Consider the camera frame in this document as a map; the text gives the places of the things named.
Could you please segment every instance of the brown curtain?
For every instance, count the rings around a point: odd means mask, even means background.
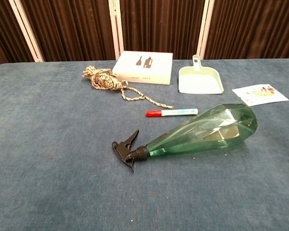
[[[0,64],[33,61],[9,1],[0,0]]]
[[[120,0],[124,50],[196,54],[205,0]]]
[[[289,58],[289,0],[215,0],[204,57]]]
[[[45,61],[114,60],[107,0],[21,0]]]

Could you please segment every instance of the green spray bottle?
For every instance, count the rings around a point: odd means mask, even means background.
[[[131,151],[139,130],[112,147],[121,161],[133,170],[137,160],[227,148],[242,143],[257,129],[256,115],[245,104],[221,104],[166,132],[145,146]]]

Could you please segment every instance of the braided rope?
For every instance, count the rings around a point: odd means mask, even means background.
[[[163,103],[158,103],[146,95],[142,94],[139,90],[129,86],[129,83],[126,80],[119,81],[117,76],[112,73],[111,69],[96,69],[94,66],[88,66],[85,71],[83,71],[84,78],[91,80],[92,86],[99,90],[119,90],[121,91],[122,98],[127,101],[136,101],[136,100],[148,100],[149,102],[155,104],[159,107],[174,109],[173,106],[168,106]],[[129,98],[124,94],[124,90],[132,90],[139,94],[139,97]]]

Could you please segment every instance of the dustpan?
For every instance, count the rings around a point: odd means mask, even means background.
[[[219,73],[201,66],[199,55],[193,55],[194,66],[179,70],[179,92],[189,94],[222,94],[223,85]]]

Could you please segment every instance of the cardboard box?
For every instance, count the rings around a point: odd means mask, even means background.
[[[124,51],[112,72],[120,81],[169,85],[171,68],[172,53]]]

